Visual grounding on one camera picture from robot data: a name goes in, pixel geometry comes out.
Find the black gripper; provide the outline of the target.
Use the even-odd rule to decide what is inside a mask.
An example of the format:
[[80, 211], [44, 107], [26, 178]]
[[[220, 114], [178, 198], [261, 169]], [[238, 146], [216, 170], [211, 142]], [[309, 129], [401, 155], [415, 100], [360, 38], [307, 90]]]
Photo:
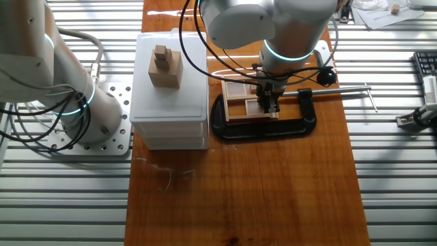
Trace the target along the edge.
[[[257, 81], [256, 95], [258, 97], [257, 102], [260, 110], [263, 113], [278, 113], [279, 108], [279, 97], [283, 95], [285, 89], [287, 88], [285, 81], [275, 81], [268, 79], [261, 79]], [[268, 96], [267, 107], [264, 102], [263, 97]]]

